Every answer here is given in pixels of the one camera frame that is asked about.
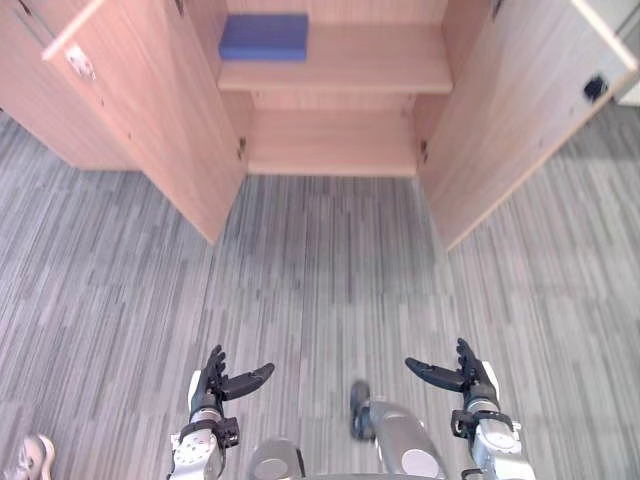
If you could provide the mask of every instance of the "metallic robot arm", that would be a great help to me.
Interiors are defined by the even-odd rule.
[[[425,382],[462,393],[464,407],[452,412],[451,431],[469,442],[469,452],[478,467],[463,472],[463,478],[481,473],[488,480],[535,480],[522,453],[520,425],[500,411],[498,382],[491,365],[478,360],[463,339],[458,339],[456,350],[460,363],[456,371],[414,358],[407,358],[405,363]]]
[[[196,370],[189,387],[189,423],[171,436],[172,480],[214,480],[225,467],[226,450],[240,441],[235,417],[225,418],[222,402],[260,388],[275,367],[268,363],[253,372],[229,378],[223,375],[225,353],[218,345],[207,365]]]

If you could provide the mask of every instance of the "gray striped carpet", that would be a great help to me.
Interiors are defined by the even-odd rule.
[[[640,478],[640,112],[607,107],[459,248],[410,180],[249,178],[208,246],[141,175],[66,167],[0,116],[0,466],[29,431],[54,479],[159,479],[191,371],[273,361],[228,406],[224,478],[287,435],[310,473],[375,472],[347,431],[351,381],[412,408],[457,478],[455,394],[412,355],[491,360],[540,479]]]

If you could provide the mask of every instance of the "blue box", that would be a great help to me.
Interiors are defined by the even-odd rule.
[[[229,15],[218,47],[223,60],[304,62],[306,14]]]

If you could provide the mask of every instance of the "sneaker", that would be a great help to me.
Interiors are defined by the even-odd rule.
[[[53,443],[44,435],[29,435],[22,442],[18,466],[4,472],[6,480],[51,480],[55,458]]]

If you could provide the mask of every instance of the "cabinet shelf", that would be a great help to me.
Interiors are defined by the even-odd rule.
[[[255,112],[249,173],[411,177],[413,129],[402,112]]]
[[[437,26],[311,25],[306,62],[226,61],[218,88],[448,94],[453,82]]]

